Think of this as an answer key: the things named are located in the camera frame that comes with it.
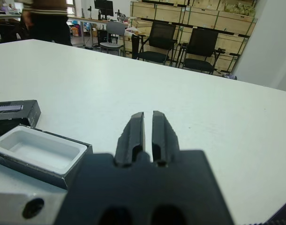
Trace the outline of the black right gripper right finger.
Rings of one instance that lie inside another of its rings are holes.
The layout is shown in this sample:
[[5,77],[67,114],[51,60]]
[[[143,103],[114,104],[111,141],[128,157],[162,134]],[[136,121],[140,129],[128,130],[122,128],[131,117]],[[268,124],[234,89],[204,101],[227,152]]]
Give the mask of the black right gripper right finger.
[[178,137],[164,113],[152,117],[152,156],[158,166],[168,166],[180,152]]

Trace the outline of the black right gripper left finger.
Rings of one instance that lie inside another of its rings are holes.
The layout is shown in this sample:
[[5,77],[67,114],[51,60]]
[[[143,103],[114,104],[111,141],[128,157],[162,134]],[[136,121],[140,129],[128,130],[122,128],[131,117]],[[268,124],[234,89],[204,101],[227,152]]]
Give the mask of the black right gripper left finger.
[[116,165],[132,165],[140,152],[145,151],[144,113],[133,114],[117,142]]

